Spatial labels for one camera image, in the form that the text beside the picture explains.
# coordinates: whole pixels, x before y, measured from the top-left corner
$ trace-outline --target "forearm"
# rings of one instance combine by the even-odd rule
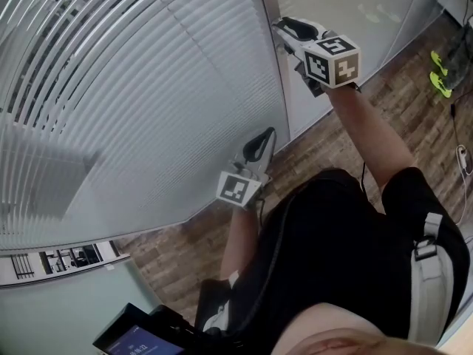
[[[327,94],[381,189],[392,176],[414,165],[407,145],[361,93],[340,87],[328,90]]]
[[[234,208],[227,245],[220,267],[220,279],[225,280],[235,271],[242,271],[251,261],[258,243],[256,209]]]

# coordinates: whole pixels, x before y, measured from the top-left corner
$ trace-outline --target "phone screen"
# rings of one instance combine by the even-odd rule
[[[156,337],[136,325],[107,348],[107,352],[112,355],[177,355],[182,351],[183,348]]]

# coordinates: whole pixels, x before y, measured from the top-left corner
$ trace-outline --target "shoe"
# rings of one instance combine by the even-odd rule
[[[440,59],[440,56],[435,51],[431,51],[430,52],[430,58],[432,58],[434,63],[439,66],[440,71],[443,73],[443,76],[447,76],[449,71],[446,68],[443,68],[442,59]]]
[[[440,76],[437,75],[435,72],[430,73],[430,81],[432,82],[432,84],[434,84],[434,87],[439,89],[442,92],[442,95],[444,95],[446,98],[452,96],[452,90],[446,89],[443,86],[442,79],[440,79]]]

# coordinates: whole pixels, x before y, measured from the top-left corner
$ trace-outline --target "white cable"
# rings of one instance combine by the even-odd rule
[[[465,180],[465,174],[467,176],[470,176],[473,173],[473,169],[468,172],[466,171],[466,154],[467,150],[464,145],[458,145],[457,148],[455,149],[455,154],[457,155],[457,163],[458,163],[458,169],[460,170],[460,175],[463,180],[463,192],[465,195],[465,203],[463,205],[463,211],[461,213],[460,220],[456,223],[457,226],[461,224],[461,221],[463,219],[463,216],[465,215],[466,211],[466,201],[467,201],[467,196],[466,196],[466,180]]]

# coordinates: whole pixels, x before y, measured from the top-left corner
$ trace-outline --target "white blinds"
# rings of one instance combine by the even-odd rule
[[[186,220],[288,141],[261,0],[0,0],[0,250]]]

